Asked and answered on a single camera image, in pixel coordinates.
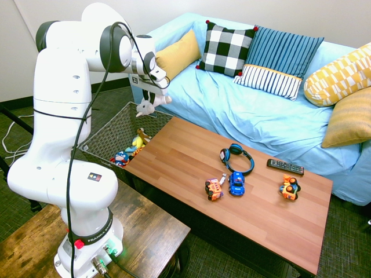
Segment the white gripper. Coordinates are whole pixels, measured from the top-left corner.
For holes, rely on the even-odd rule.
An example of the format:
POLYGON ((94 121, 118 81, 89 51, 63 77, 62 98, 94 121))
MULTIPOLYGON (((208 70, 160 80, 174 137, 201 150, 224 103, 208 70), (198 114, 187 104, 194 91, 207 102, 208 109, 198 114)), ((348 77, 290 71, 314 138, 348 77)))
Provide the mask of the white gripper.
POLYGON ((166 78, 160 81, 155 81, 153 79, 143 79, 137 74, 130 74, 129 81, 132 86, 139 87, 143 89, 143 98, 145 100, 150 99, 150 92, 164 96, 168 92, 168 81, 166 78))

